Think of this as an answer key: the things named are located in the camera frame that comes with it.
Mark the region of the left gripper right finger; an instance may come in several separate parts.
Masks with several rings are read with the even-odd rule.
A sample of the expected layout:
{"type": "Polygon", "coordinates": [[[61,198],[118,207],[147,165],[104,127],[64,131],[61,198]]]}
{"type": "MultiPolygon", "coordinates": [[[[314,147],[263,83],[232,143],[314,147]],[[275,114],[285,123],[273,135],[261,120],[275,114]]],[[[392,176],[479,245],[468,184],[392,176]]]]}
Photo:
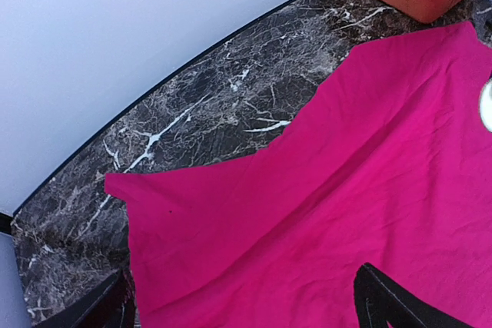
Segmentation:
{"type": "Polygon", "coordinates": [[[370,263],[354,278],[354,305],[360,327],[467,327],[425,303],[370,263]]]}

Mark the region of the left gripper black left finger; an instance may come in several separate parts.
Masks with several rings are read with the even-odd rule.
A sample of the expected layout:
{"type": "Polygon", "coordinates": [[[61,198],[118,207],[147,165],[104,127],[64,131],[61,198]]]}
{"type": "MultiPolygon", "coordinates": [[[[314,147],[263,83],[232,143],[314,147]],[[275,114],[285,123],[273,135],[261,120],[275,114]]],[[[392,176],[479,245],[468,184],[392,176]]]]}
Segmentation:
{"type": "Polygon", "coordinates": [[[134,327],[135,294],[128,268],[113,273],[76,303],[35,327],[134,327]]]}

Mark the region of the red t-shirt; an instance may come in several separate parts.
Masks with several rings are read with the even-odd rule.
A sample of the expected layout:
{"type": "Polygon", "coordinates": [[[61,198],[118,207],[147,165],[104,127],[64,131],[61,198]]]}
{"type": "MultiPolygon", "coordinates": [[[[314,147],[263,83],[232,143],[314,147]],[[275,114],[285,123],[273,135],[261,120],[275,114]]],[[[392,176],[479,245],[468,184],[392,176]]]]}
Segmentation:
{"type": "Polygon", "coordinates": [[[144,327],[355,327],[372,263],[491,325],[491,49],[470,22],[354,47],[256,154],[108,174],[144,327]]]}

